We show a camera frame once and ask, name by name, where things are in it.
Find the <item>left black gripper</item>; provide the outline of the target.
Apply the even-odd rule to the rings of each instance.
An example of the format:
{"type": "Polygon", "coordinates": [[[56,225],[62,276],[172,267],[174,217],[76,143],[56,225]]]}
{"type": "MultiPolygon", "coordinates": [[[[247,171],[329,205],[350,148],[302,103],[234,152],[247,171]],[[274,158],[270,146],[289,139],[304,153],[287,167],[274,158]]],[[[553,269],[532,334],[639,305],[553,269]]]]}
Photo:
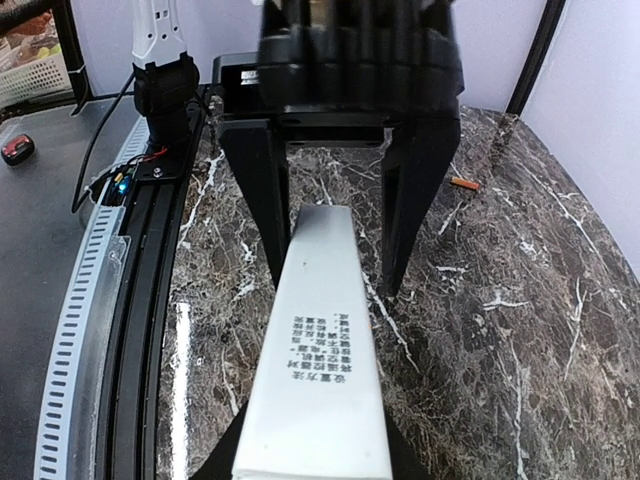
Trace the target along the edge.
{"type": "Polygon", "coordinates": [[[357,142],[398,126],[381,162],[383,282],[397,294],[460,143],[451,2],[266,1],[257,50],[217,58],[214,77],[220,133],[357,142]]]}

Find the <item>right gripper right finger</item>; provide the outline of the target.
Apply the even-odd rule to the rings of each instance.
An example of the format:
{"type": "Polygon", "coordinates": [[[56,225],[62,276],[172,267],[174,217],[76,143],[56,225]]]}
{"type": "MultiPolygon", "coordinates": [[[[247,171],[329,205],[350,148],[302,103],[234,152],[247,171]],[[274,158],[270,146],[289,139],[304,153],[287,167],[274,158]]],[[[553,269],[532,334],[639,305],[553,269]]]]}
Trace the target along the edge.
{"type": "Polygon", "coordinates": [[[422,465],[392,417],[387,418],[387,439],[393,480],[434,479],[434,476],[422,465]]]}

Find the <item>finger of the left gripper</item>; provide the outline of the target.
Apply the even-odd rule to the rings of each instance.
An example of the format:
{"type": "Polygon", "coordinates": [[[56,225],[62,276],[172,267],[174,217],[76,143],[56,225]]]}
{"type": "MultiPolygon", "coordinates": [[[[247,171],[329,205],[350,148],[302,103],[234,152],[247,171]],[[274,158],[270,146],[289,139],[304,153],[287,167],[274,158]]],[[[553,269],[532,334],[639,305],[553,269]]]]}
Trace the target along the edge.
{"type": "Polygon", "coordinates": [[[218,137],[278,284],[291,238],[285,141],[268,119],[225,121],[218,137]]]}

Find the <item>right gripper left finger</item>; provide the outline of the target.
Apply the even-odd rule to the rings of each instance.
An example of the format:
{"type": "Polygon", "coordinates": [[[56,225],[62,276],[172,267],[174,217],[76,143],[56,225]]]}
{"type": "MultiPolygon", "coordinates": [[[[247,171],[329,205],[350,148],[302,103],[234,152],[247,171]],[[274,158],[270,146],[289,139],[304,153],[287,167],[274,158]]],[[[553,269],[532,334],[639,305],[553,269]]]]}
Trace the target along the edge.
{"type": "Polygon", "coordinates": [[[191,480],[231,480],[245,415],[238,414],[191,480]]]}

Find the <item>orange AA battery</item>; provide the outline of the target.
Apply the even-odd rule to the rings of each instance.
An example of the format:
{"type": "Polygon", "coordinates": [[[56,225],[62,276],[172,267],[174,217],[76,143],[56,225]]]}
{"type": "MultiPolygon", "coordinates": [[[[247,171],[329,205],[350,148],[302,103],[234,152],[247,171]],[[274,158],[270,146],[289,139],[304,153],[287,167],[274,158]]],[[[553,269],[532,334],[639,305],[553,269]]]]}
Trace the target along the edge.
{"type": "Polygon", "coordinates": [[[477,182],[473,182],[470,180],[466,180],[457,176],[453,176],[450,179],[450,183],[456,187],[464,188],[470,191],[478,191],[480,188],[480,184],[477,182]]]}

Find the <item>white remote control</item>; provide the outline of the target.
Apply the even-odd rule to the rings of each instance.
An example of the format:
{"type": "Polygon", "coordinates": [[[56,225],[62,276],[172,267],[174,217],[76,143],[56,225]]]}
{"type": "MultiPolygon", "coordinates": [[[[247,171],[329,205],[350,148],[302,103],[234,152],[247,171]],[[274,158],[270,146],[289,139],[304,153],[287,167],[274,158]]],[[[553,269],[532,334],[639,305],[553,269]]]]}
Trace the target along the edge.
{"type": "Polygon", "coordinates": [[[392,476],[374,340],[347,207],[308,205],[299,211],[232,476],[392,476]]]}

